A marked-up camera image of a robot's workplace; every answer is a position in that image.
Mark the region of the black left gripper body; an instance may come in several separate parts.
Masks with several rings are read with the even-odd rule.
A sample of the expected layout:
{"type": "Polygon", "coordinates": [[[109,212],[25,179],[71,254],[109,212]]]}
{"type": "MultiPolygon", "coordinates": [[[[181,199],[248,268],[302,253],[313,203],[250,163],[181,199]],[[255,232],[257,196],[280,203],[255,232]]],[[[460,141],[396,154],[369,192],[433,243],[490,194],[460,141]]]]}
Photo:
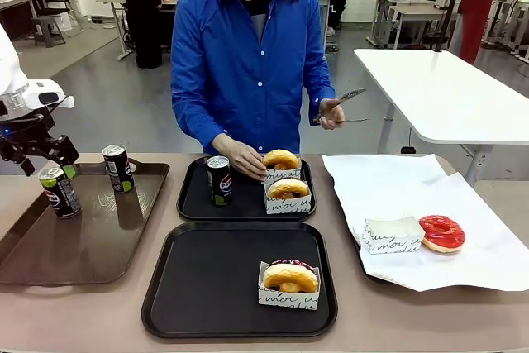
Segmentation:
{"type": "Polygon", "coordinates": [[[15,143],[45,139],[54,125],[49,111],[34,111],[23,117],[0,121],[0,137],[15,143]]]}

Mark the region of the black green Pepsi can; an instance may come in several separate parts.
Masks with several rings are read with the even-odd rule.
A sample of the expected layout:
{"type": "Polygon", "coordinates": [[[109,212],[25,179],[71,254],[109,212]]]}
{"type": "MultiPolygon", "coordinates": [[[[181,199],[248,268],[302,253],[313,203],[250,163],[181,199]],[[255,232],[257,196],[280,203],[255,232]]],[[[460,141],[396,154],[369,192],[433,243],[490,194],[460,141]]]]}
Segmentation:
{"type": "Polygon", "coordinates": [[[58,217],[70,218],[81,211],[79,197],[62,168],[44,169],[39,174],[39,180],[58,217]]]}
{"type": "Polygon", "coordinates": [[[217,155],[207,159],[207,176],[212,190],[212,203],[217,207],[231,201],[231,169],[225,156],[217,155]]]}
{"type": "Polygon", "coordinates": [[[124,145],[112,144],[102,150],[107,174],[116,193],[128,193],[134,188],[134,179],[124,145]]]}

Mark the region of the plain glazed donut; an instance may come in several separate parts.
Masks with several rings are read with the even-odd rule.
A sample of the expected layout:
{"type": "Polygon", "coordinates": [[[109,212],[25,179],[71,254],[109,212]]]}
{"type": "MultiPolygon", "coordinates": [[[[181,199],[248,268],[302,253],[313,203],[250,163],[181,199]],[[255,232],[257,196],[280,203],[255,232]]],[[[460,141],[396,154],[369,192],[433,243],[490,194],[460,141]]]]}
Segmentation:
{"type": "Polygon", "coordinates": [[[289,150],[272,150],[263,158],[263,164],[267,169],[291,170],[299,166],[299,158],[289,150]]]}
{"type": "Polygon", "coordinates": [[[302,198],[310,194],[309,187],[301,179],[279,179],[267,188],[272,199],[302,198]]]}

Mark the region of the white printed paper donut box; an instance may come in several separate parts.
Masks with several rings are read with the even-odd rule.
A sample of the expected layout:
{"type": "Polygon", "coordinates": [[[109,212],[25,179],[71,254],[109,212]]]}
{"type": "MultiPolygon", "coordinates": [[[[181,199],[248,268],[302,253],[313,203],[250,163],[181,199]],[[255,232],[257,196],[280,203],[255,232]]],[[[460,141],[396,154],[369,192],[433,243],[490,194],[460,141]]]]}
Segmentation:
{"type": "Polygon", "coordinates": [[[425,231],[415,217],[396,220],[365,219],[363,247],[370,254],[409,253],[418,250],[425,231]]]}
{"type": "Polygon", "coordinates": [[[301,167],[296,169],[267,169],[265,184],[273,184],[280,179],[301,179],[301,167]]]}

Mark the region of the chocolate donut with coloured sprinkles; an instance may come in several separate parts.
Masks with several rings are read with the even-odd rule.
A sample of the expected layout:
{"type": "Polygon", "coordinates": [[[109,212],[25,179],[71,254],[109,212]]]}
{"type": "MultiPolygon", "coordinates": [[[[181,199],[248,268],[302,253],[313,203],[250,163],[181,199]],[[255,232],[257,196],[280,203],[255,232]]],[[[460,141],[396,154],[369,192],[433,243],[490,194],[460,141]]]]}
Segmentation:
{"type": "Polygon", "coordinates": [[[271,265],[298,265],[303,266],[309,270],[313,270],[314,268],[311,267],[309,264],[302,262],[300,260],[291,260],[291,259],[285,259],[285,260],[276,260],[271,263],[271,265]]]}

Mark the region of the metal serving tongs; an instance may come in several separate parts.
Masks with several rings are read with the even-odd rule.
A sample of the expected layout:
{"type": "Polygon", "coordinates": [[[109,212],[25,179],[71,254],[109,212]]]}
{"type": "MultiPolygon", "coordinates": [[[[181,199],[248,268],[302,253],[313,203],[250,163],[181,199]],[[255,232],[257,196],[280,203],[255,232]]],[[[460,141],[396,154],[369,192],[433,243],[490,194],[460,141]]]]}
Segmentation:
{"type": "Polygon", "coordinates": [[[320,120],[322,118],[322,116],[325,116],[327,113],[329,113],[331,110],[335,109],[336,107],[339,107],[342,103],[345,103],[355,97],[358,97],[360,96],[362,93],[365,93],[366,92],[366,89],[365,88],[359,88],[359,89],[355,89],[355,90],[352,90],[352,91],[349,91],[345,94],[343,94],[340,98],[338,98],[336,100],[336,102],[333,104],[332,107],[329,107],[329,108],[325,108],[324,109],[324,113],[318,113],[314,118],[313,118],[313,121],[319,125],[320,124],[320,120]]]}

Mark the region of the person's left forearm blue sleeve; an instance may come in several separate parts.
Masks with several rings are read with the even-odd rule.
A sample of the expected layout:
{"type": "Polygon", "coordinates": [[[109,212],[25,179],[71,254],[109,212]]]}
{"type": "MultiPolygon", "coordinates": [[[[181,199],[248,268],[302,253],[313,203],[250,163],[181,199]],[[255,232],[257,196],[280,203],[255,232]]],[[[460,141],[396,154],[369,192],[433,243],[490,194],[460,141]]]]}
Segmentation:
{"type": "Polygon", "coordinates": [[[328,69],[311,69],[303,75],[303,84],[307,89],[310,103],[316,107],[325,99],[334,99],[336,91],[331,86],[328,69]]]}

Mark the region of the person's right forearm blue sleeve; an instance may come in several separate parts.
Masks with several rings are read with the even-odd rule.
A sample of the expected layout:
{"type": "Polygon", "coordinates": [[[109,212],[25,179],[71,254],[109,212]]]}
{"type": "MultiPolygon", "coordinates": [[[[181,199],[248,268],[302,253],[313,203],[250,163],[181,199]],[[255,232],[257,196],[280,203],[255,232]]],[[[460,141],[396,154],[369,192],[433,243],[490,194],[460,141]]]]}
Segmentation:
{"type": "Polygon", "coordinates": [[[173,91],[172,105],[181,130],[196,139],[205,153],[218,155],[222,152],[215,147],[214,141],[226,138],[226,132],[207,110],[207,102],[202,93],[173,91]]]}

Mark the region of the person's right hand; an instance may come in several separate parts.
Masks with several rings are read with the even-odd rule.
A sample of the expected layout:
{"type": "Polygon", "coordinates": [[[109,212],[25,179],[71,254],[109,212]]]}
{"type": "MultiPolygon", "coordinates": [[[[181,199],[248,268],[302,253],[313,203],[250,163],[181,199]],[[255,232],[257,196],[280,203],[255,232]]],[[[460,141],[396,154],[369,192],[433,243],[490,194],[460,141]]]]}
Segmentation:
{"type": "Polygon", "coordinates": [[[263,182],[267,173],[263,158],[253,148],[239,141],[227,145],[226,156],[241,173],[263,182]]]}

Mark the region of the person's left hand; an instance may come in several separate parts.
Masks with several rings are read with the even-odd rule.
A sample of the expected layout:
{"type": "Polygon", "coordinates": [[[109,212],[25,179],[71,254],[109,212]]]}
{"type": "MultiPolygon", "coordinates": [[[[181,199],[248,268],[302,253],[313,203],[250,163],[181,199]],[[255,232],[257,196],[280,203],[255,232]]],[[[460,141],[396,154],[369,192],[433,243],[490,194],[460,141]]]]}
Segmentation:
{"type": "Polygon", "coordinates": [[[345,113],[341,107],[340,100],[337,98],[321,100],[319,115],[319,125],[324,130],[340,128],[345,121],[345,113]]]}

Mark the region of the brown plastic serving tray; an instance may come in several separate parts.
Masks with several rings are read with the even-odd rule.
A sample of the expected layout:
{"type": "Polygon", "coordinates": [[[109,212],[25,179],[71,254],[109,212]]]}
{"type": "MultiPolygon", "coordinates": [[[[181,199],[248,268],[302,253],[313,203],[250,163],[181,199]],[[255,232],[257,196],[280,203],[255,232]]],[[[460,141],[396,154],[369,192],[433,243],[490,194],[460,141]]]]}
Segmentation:
{"type": "Polygon", "coordinates": [[[103,163],[79,163],[73,186],[81,211],[56,216],[40,193],[0,238],[0,286],[108,284],[127,271],[169,173],[132,160],[135,187],[115,193],[103,163]]]}

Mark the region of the grey workbench table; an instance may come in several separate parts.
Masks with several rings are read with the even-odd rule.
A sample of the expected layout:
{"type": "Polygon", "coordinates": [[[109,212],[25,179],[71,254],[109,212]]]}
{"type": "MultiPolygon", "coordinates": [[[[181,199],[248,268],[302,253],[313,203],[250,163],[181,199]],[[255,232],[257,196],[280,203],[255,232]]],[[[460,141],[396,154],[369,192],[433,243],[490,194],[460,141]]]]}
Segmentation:
{"type": "Polygon", "coordinates": [[[135,52],[135,45],[128,26],[126,0],[96,0],[96,3],[108,5],[111,8],[121,47],[121,53],[116,57],[116,61],[123,61],[135,52]]]}
{"type": "Polygon", "coordinates": [[[427,0],[375,0],[370,33],[365,39],[375,48],[419,46],[429,29],[440,26],[446,12],[427,0]]]}

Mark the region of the white paper sheet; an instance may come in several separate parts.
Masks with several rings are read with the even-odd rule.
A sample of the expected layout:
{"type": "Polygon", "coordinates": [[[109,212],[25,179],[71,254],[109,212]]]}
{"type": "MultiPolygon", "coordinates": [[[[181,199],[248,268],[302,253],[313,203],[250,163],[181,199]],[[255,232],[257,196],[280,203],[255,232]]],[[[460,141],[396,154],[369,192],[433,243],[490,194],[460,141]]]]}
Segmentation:
{"type": "Polygon", "coordinates": [[[529,248],[459,173],[446,174],[434,155],[325,155],[326,171],[350,233],[360,245],[365,273],[417,292],[473,286],[529,290],[529,248]],[[465,233],[456,252],[421,244],[409,253],[370,254],[362,243],[365,219],[449,217],[465,233]]]}

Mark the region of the red glazed donut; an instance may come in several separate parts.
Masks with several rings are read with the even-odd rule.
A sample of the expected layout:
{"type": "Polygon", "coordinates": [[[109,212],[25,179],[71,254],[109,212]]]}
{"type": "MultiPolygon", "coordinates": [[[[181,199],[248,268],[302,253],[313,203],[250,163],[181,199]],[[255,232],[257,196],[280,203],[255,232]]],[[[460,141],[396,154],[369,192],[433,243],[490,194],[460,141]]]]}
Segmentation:
{"type": "Polygon", "coordinates": [[[457,222],[449,217],[430,215],[422,217],[419,225],[424,231],[422,244],[440,253],[458,251],[465,243],[465,233],[457,222]]]}

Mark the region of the black stand pole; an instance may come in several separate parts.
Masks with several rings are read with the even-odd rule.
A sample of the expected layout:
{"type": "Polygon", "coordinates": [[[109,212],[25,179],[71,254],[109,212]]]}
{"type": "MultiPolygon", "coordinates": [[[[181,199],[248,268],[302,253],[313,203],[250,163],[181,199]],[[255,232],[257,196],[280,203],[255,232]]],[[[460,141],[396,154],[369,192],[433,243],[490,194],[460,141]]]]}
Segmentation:
{"type": "Polygon", "coordinates": [[[434,48],[435,52],[441,52],[441,47],[443,45],[444,39],[446,37],[446,32],[451,21],[451,16],[455,8],[456,0],[450,0],[448,8],[446,9],[446,14],[444,16],[443,22],[441,24],[441,31],[439,34],[439,40],[434,48]]]}

